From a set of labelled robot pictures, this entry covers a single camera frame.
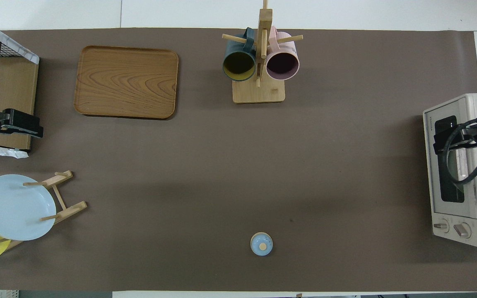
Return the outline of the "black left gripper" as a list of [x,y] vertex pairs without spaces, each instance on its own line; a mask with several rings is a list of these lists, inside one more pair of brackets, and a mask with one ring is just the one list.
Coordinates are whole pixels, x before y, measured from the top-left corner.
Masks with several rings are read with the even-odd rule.
[[5,109],[0,112],[0,134],[23,134],[43,138],[40,118],[17,109]]

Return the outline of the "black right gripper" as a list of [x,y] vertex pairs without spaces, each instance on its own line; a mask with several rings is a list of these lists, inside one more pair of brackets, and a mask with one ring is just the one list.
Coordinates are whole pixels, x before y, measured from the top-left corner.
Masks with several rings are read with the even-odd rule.
[[[435,134],[434,134],[434,151],[435,154],[441,154],[444,152],[445,143],[448,137],[458,127],[456,117],[446,117],[435,122]],[[450,150],[459,148],[475,148],[477,147],[477,123],[470,124],[467,127],[460,130],[460,132],[454,136],[449,146]]]

